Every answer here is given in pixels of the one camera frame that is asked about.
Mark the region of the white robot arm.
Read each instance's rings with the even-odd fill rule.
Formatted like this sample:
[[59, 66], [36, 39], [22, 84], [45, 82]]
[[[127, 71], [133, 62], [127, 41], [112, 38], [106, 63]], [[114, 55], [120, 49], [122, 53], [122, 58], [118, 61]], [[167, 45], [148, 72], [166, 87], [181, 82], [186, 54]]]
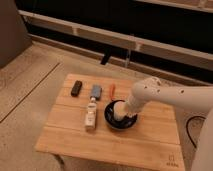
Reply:
[[213, 171], [213, 86], [164, 86], [159, 78], [150, 77], [133, 84], [124, 111], [134, 115], [149, 101], [207, 112], [191, 171]]

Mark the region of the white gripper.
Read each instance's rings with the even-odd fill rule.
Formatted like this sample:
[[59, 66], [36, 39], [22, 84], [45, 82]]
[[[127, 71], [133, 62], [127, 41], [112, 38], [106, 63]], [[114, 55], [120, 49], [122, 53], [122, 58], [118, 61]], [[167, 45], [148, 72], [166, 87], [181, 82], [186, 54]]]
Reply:
[[128, 117], [135, 116], [142, 111], [142, 108], [146, 103], [146, 100], [136, 98], [133, 95], [129, 95], [122, 105], [123, 115]]

